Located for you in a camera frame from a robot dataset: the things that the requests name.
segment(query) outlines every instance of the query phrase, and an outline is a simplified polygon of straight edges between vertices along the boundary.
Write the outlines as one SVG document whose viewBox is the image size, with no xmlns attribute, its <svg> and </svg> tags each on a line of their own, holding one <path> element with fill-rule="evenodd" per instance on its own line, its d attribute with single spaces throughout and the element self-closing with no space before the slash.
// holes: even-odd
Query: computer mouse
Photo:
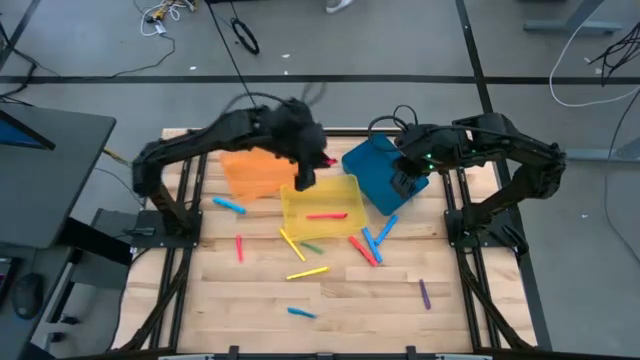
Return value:
<svg viewBox="0 0 640 360">
<path fill-rule="evenodd" d="M 43 283 L 42 275 L 34 273 L 16 281 L 11 293 L 11 302 L 18 317 L 31 320 L 38 314 L 43 301 Z"/>
</svg>

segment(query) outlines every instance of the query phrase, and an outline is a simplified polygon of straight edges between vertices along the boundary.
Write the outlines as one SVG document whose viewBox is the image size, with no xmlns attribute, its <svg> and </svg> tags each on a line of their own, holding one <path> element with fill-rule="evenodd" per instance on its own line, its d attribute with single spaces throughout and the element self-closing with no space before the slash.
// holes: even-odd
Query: blue marker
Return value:
<svg viewBox="0 0 640 360">
<path fill-rule="evenodd" d="M 316 316 L 314 314 L 308 313 L 308 312 L 306 312 L 304 310 L 292 308 L 292 307 L 288 307 L 287 311 L 289 312 L 289 314 L 293 314 L 293 315 L 302 315 L 302 316 L 306 316 L 306 317 L 311 318 L 311 319 L 315 319 L 316 318 Z"/>
<path fill-rule="evenodd" d="M 389 234 L 389 231 L 391 231 L 393 225 L 395 225 L 397 221 L 398 216 L 396 215 L 393 215 L 391 219 L 389 219 L 387 225 L 385 225 L 384 229 L 382 229 L 382 231 L 380 232 L 380 235 L 378 235 L 378 238 L 376 239 L 376 245 L 380 245 L 382 243 L 382 240 L 384 240 L 387 234 Z"/>
<path fill-rule="evenodd" d="M 367 239 L 367 242 L 369 243 L 369 247 L 371 248 L 371 253 L 373 254 L 373 257 L 376 258 L 376 261 L 378 262 L 378 264 L 381 264 L 382 256 L 380 256 L 380 252 L 378 251 L 376 242 L 373 240 L 373 237 L 371 236 L 369 229 L 367 229 L 366 227 L 362 228 L 362 233 L 364 234 L 364 238 Z"/>
<path fill-rule="evenodd" d="M 221 206 L 224 206 L 224 207 L 228 207 L 229 209 L 231 209 L 231 210 L 233 210 L 233 211 L 235 211 L 237 213 L 240 213 L 240 214 L 246 214 L 247 213 L 247 209 L 243 208 L 242 206 L 238 206 L 238 205 L 232 203 L 231 201 L 227 201 L 227 200 L 220 199 L 220 198 L 213 198 L 213 202 L 218 204 L 218 205 L 221 205 Z"/>
</svg>

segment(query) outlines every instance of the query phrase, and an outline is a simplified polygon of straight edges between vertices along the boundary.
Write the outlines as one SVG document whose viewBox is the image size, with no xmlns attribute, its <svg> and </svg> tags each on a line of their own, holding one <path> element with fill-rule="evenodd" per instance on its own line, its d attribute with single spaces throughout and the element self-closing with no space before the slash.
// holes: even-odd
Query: white cable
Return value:
<svg viewBox="0 0 640 360">
<path fill-rule="evenodd" d="M 186 5 L 182 5 L 182 4 L 176 4 L 176 2 L 175 2 L 175 1 L 173 1 L 173 0 L 162 0 L 162 1 L 160 2 L 160 4 L 158 4 L 158 5 L 154 6 L 154 7 L 151 7 L 151 8 L 149 8 L 149 9 L 147 9 L 147 10 L 142 14 L 142 18 L 140 18 L 140 33 L 141 33 L 143 36 L 153 36 L 153 35 L 157 35 L 157 34 L 158 34 L 158 31 L 157 31 L 157 30 L 156 30 L 156 31 L 154 31 L 154 32 L 152 32 L 152 33 L 145 33 L 145 32 L 144 32 L 144 23 L 145 23 L 145 19 L 147 18 L 147 14 L 148 14 L 149 12 L 151 12 L 151 11 L 152 11 L 152 10 L 154 10 L 154 9 L 158 9 L 158 8 L 163 7 L 163 6 L 166 6 L 166 5 L 167 5 L 167 3 L 169 3 L 169 1 L 171 1 L 171 2 L 172 2 L 172 4 L 171 4 L 171 5 L 169 5 L 169 8 L 168 8 L 168 10 L 167 10 L 167 11 L 169 12 L 169 15 L 171 15 L 171 18 L 172 18 L 174 21 L 179 21 L 179 20 L 180 20 L 180 12 L 178 11 L 178 8 L 185 8 L 185 7 L 187 7 L 187 6 L 186 6 Z"/>
<path fill-rule="evenodd" d="M 562 62 L 562 58 L 564 57 L 564 53 L 567 52 L 567 49 L 569 48 L 569 45 L 571 45 L 571 41 L 573 41 L 573 38 L 576 37 L 576 35 L 578 34 L 578 32 L 580 31 L 580 29 L 582 29 L 582 26 L 584 26 L 584 24 L 589 21 L 589 19 L 591 18 L 591 16 L 593 16 L 593 14 L 596 12 L 596 10 L 593 11 L 593 13 L 591 13 L 591 15 L 589 15 L 589 17 L 587 17 L 582 24 L 580 24 L 580 26 L 578 26 L 578 28 L 576 29 L 576 31 L 573 33 L 573 35 L 571 35 L 571 37 L 569 38 L 569 41 L 567 41 L 567 45 L 564 46 L 564 49 L 562 49 L 562 52 L 560 53 L 560 57 L 558 58 L 558 61 L 556 62 L 556 65 L 553 67 L 553 69 L 551 70 L 551 74 L 549 74 L 549 89 L 551 90 L 551 96 L 553 96 L 553 99 L 560 105 L 562 106 L 566 106 L 566 107 L 585 107 L 585 106 L 591 106 L 591 105 L 597 105 L 597 104 L 606 104 L 606 103 L 610 103 L 610 102 L 614 102 L 614 101 L 618 101 L 618 100 L 622 100 L 628 96 L 631 96 L 633 94 L 636 93 L 636 91 L 640 90 L 640 86 L 633 89 L 632 91 L 624 94 L 624 95 L 620 95 L 618 97 L 612 98 L 612 99 L 606 99 L 606 100 L 596 100 L 596 101 L 591 101 L 591 102 L 587 102 L 584 104 L 567 104 L 565 102 L 563 102 L 562 100 L 558 99 L 558 97 L 556 96 L 555 91 L 553 91 L 553 74 L 555 74 L 556 69 L 558 68 L 558 66 L 560 65 L 560 62 Z"/>
</svg>

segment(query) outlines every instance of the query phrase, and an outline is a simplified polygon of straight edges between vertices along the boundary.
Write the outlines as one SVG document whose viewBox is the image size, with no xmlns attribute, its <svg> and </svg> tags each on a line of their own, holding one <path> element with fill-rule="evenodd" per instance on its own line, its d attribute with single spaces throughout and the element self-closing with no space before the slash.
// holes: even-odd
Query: gray floor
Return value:
<svg viewBox="0 0 640 360">
<path fill-rule="evenodd" d="M 0 3 L 3 24 L 13 29 L 28 6 L 23 0 Z M 155 1 L 138 0 L 140 6 Z M 512 0 L 467 1 L 478 53 L 488 76 L 548 76 L 567 36 L 527 34 L 528 18 L 563 18 L 577 1 L 532 3 Z M 254 57 L 231 42 L 243 74 L 420 74 L 472 75 L 453 1 L 361 0 L 327 16 L 322 0 L 269 0 L 237 3 L 240 17 L 254 30 L 263 53 Z M 222 16 L 232 12 L 216 5 Z M 640 2 L 607 1 L 594 19 L 618 21 L 626 33 L 640 15 Z M 176 39 L 176 54 L 155 69 L 134 75 L 233 75 L 234 70 L 206 9 L 184 14 L 167 24 Z M 232 32 L 223 31 L 228 39 Z M 557 76 L 596 76 L 594 57 L 613 38 L 580 38 L 567 51 Z M 22 35 L 18 48 L 62 75 L 109 75 L 153 63 L 168 49 L 164 39 L 139 33 L 139 13 L 132 2 L 43 0 Z M 11 56 L 1 75 L 22 75 L 26 64 Z M 640 61 L 618 76 L 637 76 Z M 38 70 L 37 75 L 50 75 Z M 298 96 L 303 84 L 249 84 L 255 91 Z M 12 86 L 1 85 L 0 91 Z M 628 92 L 630 86 L 557 86 L 568 102 L 586 102 Z M 113 116 L 118 124 L 108 146 L 132 158 L 162 128 L 202 126 L 243 91 L 238 84 L 33 85 L 19 98 L 42 107 Z M 524 133 L 556 141 L 564 148 L 606 148 L 626 101 L 588 108 L 556 104 L 545 85 L 492 85 L 496 111 L 506 114 Z M 313 108 L 326 126 L 365 126 L 395 105 L 415 107 L 424 123 L 447 124 L 482 112 L 475 85 L 412 83 L 333 83 Z M 621 131 L 623 143 L 640 134 L 640 105 Z M 127 179 L 126 169 L 108 159 L 99 166 Z M 609 207 L 613 222 L 640 251 L 634 221 L 640 200 L 637 166 L 610 167 Z M 603 212 L 603 164 L 570 162 L 559 192 L 546 201 L 521 205 L 543 308 L 553 347 L 559 351 L 640 355 L 636 329 L 640 287 L 634 278 L 640 265 L 608 227 Z M 90 221 L 98 207 L 125 212 L 138 205 L 114 179 L 94 173 L 73 215 Z M 68 312 L 113 323 L 113 305 L 83 308 L 83 299 L 113 303 L 114 294 L 74 294 Z M 54 346 L 59 355 L 103 350 L 111 326 L 86 328 L 69 344 Z M 85 341 L 89 337 L 102 341 Z"/>
</svg>

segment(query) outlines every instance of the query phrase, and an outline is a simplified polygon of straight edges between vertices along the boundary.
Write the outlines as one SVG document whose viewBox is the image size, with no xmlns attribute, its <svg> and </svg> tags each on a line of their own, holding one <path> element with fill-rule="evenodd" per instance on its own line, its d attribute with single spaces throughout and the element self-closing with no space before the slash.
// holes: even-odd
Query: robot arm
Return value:
<svg viewBox="0 0 640 360">
<path fill-rule="evenodd" d="M 326 145 L 322 126 L 298 100 L 285 101 L 275 110 L 266 106 L 235 110 L 204 129 L 147 144 L 132 164 L 133 189 L 151 199 L 162 214 L 167 234 L 187 235 L 191 231 L 189 214 L 162 183 L 166 165 L 214 150 L 239 151 L 257 146 L 297 162 L 295 187 L 302 191 L 315 184 L 314 169 L 329 167 L 329 158 L 323 152 Z"/>
<path fill-rule="evenodd" d="M 462 208 L 462 230 L 473 231 L 509 206 L 527 198 L 546 199 L 558 190 L 565 169 L 565 154 L 558 144 L 547 145 L 521 134 L 509 119 L 497 113 L 452 124 L 408 125 L 395 139 L 403 155 L 396 161 L 396 168 L 408 177 L 416 177 L 502 159 L 522 164 L 505 187 L 481 203 Z"/>
</svg>

